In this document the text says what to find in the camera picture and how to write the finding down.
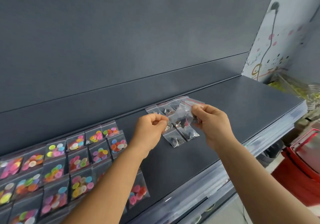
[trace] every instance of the hand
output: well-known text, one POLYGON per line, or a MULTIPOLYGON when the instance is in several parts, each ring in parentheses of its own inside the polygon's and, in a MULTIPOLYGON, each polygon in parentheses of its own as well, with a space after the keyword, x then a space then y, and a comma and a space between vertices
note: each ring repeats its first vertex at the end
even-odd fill
POLYGON ((212 149, 219 143, 236 140, 225 112, 211 105, 194 105, 192 113, 200 119, 196 126, 204 132, 207 144, 212 149))
POLYGON ((162 132, 167 127, 169 119, 166 116, 151 113, 138 119, 129 146, 137 149, 146 158, 149 151, 159 142, 162 132))

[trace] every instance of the dark gray surface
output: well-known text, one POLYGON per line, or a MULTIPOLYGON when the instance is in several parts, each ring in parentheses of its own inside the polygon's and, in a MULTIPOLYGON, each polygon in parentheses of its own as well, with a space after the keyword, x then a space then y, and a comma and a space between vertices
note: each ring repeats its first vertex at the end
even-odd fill
POLYGON ((248 52, 269 2, 0 0, 0 112, 248 52))
MULTIPOLYGON (((188 96, 225 111, 234 135, 241 143, 303 101, 245 76, 204 88, 188 96)), ((146 111, 143 110, 116 120, 128 141, 133 135, 138 117, 144 114, 146 111)), ((198 129, 196 131, 200 134, 199 137, 176 148, 161 137, 158 145, 141 164, 151 197, 133 207, 123 216, 121 223, 134 218, 219 159, 206 145, 204 134, 198 129)))
POLYGON ((247 53, 0 113, 0 156, 240 74, 247 53))

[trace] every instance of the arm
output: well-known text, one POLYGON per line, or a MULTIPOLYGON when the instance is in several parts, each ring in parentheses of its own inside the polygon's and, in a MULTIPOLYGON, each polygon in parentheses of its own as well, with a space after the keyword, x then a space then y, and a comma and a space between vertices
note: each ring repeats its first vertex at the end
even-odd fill
POLYGON ((159 114, 148 114, 139 118, 128 147, 62 223, 119 223, 138 168, 149 151, 159 142, 167 121, 167 117, 159 114))
POLYGON ((194 106, 192 112, 202 120, 197 126, 220 157, 253 223, 320 223, 237 141, 224 112, 210 105, 194 106))

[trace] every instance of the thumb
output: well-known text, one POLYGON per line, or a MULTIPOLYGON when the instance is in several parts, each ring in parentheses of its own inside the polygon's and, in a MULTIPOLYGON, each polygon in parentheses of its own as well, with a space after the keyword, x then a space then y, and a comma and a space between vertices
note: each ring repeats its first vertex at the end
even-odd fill
POLYGON ((203 111, 203 109, 198 105, 194 105, 191 109, 191 112, 201 120, 205 120, 208 117, 208 113, 203 111))
POLYGON ((157 123, 156 128, 160 131, 163 132, 166 127, 167 127, 168 122, 165 120, 161 120, 157 123))

